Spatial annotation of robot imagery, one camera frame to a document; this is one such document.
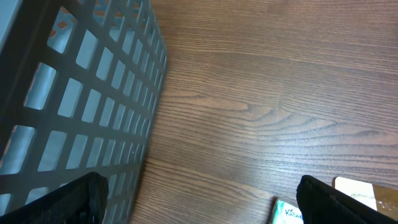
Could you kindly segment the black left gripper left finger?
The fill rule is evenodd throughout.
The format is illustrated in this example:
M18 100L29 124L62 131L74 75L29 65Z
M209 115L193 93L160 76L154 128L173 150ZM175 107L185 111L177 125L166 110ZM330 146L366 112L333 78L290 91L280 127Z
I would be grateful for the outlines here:
M102 223L108 201L105 176L87 173L1 217L1 223Z

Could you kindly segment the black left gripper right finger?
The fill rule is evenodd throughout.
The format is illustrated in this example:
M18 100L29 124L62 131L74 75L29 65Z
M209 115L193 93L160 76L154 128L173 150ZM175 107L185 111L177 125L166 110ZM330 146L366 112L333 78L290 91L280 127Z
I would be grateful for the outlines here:
M302 176L296 199L304 224L397 224L311 175Z

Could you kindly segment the teal tissue pack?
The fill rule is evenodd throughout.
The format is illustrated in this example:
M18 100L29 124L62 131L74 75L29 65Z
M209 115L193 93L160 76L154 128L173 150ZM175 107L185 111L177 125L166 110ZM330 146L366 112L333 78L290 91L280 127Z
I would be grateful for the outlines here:
M302 212L298 207L277 199L272 209L269 224L303 224Z

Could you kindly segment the brown nut pouch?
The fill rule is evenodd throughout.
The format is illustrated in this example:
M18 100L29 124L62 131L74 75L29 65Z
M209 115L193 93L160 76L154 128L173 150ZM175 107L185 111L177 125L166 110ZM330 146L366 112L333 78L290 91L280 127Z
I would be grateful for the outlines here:
M334 188L397 221L397 189L336 177Z

